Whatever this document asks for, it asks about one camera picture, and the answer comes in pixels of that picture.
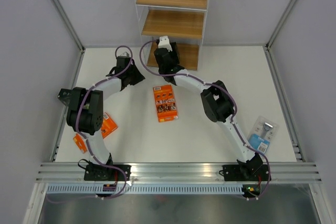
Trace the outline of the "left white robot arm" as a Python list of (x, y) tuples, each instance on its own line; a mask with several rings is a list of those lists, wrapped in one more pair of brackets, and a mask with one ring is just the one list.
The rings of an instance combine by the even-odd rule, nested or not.
[(96, 173), (104, 180), (114, 176), (112, 156), (101, 133), (104, 100), (144, 79), (132, 57), (117, 56), (116, 66), (90, 88), (75, 87), (59, 91), (58, 99), (68, 108), (66, 123), (85, 139), (90, 153), (89, 163), (97, 166)]

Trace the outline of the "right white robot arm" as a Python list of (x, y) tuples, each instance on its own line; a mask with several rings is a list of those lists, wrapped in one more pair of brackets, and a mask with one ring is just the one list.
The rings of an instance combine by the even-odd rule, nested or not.
[(159, 68), (157, 75), (170, 84), (200, 95), (205, 115), (210, 121), (217, 123), (230, 140), (237, 154), (241, 176), (245, 179), (254, 178), (263, 166), (263, 160), (247, 142), (235, 120), (237, 106), (224, 83), (220, 80), (206, 83), (180, 66), (176, 43), (160, 45), (156, 40), (154, 44), (156, 48), (153, 54)]

